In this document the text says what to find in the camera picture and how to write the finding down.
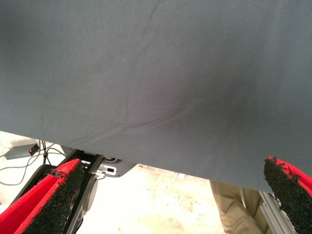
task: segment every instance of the white floor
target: white floor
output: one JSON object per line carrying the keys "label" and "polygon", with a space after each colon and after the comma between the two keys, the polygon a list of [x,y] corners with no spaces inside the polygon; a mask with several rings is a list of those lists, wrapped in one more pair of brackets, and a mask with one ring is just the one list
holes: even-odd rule
{"label": "white floor", "polygon": [[[12,146],[36,142],[0,132],[0,155]],[[49,154],[57,165],[61,155]],[[0,184],[0,213],[7,208],[24,183],[42,164],[42,157],[27,168],[19,186]],[[0,168],[25,165],[28,158],[0,158]],[[17,183],[24,169],[0,171],[0,181]],[[120,178],[105,178],[78,234],[223,234],[218,209],[208,180],[183,176],[145,165],[137,165]]]}

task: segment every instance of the red foam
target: red foam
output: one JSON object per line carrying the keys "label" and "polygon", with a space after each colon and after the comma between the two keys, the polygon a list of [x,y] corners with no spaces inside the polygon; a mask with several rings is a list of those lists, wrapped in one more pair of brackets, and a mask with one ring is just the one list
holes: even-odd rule
{"label": "red foam", "polygon": [[[272,156],[269,156],[268,159],[275,162],[275,159]],[[291,164],[278,158],[276,159],[277,165],[282,163],[285,164],[283,165],[283,172],[288,175],[289,178],[293,178],[293,175],[299,175],[300,178],[298,184],[304,188],[310,196],[312,196],[312,178]]]}
{"label": "red foam", "polygon": [[57,167],[57,171],[62,177],[53,175],[46,176],[0,214],[1,234],[23,233],[28,225],[31,224],[34,217],[40,213],[53,193],[66,181],[66,175],[70,173],[79,162],[79,159],[75,159],[60,165]]}

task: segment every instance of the gray fabric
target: gray fabric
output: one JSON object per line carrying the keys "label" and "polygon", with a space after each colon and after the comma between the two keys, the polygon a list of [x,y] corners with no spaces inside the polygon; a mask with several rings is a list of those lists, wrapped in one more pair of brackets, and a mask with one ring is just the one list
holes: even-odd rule
{"label": "gray fabric", "polygon": [[0,130],[268,190],[312,174],[312,2],[0,1]]}

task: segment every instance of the person's leg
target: person's leg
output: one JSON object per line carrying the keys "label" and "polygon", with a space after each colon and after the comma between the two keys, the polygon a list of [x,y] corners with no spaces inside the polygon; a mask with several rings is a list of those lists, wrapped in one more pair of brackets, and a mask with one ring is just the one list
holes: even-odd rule
{"label": "person's leg", "polygon": [[260,209],[263,200],[259,191],[240,188],[240,193],[241,197],[245,201],[246,209],[248,210],[251,217],[256,221],[261,232],[264,234],[270,234],[271,230]]}
{"label": "person's leg", "polygon": [[[219,208],[220,219],[225,233],[232,234],[263,234],[257,222],[245,209],[239,187],[221,182],[210,181],[216,204]],[[248,201],[248,207],[256,210]]]}

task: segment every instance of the electrical cord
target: electrical cord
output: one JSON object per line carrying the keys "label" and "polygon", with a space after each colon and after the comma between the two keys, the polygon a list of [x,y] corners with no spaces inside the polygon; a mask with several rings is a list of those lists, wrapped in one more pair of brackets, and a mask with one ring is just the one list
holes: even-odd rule
{"label": "electrical cord", "polygon": [[[48,151],[53,145],[55,145],[55,143],[51,144],[51,145],[48,146],[48,147],[45,147],[46,151]],[[20,185],[20,184],[23,182],[24,178],[25,178],[27,167],[30,166],[30,165],[32,165],[32,164],[38,159],[38,157],[40,156],[40,152],[41,152],[42,150],[44,150],[44,149],[41,149],[41,142],[40,142],[40,140],[39,140],[38,155],[37,155],[37,156],[36,156],[36,155],[31,156],[31,157],[28,159],[27,164],[26,164],[25,166],[14,166],[14,167],[4,167],[4,168],[1,168],[0,171],[6,170],[6,169],[18,169],[18,168],[25,168],[25,171],[24,171],[23,177],[22,177],[22,179],[21,179],[21,181],[20,181],[19,183],[17,183],[17,184],[7,184],[7,183],[3,183],[3,182],[0,181],[0,184],[7,185],[7,186],[16,186],[16,185]],[[59,152],[59,153],[54,153],[54,154],[66,156],[66,155],[63,154],[61,151],[58,151],[58,152]]]}
{"label": "electrical cord", "polygon": [[[4,168],[1,168],[1,169],[0,169],[0,171],[3,171],[3,170],[5,170],[5,169],[12,169],[12,168],[25,168],[23,177],[22,177],[22,179],[21,179],[21,181],[20,181],[19,183],[17,183],[17,184],[7,184],[7,183],[3,183],[3,182],[0,181],[0,184],[7,185],[7,186],[16,186],[16,185],[20,185],[20,184],[23,182],[24,178],[25,178],[27,167],[30,166],[31,164],[33,164],[33,163],[37,160],[37,158],[40,156],[40,148],[41,148],[41,144],[40,144],[40,141],[39,141],[38,155],[37,155],[37,156],[31,156],[31,157],[28,159],[27,164],[26,164],[25,166],[4,167]],[[32,158],[34,158],[34,157],[36,157],[35,160],[32,161],[31,163],[29,163],[30,160],[31,160]]]}
{"label": "electrical cord", "polygon": [[55,150],[55,151],[59,152],[61,155],[64,155],[64,156],[66,157],[66,154],[62,153],[61,151],[59,151],[59,150],[56,149],[56,148],[51,148],[51,147],[50,147],[50,148],[47,150],[47,152],[48,152],[49,150]]}

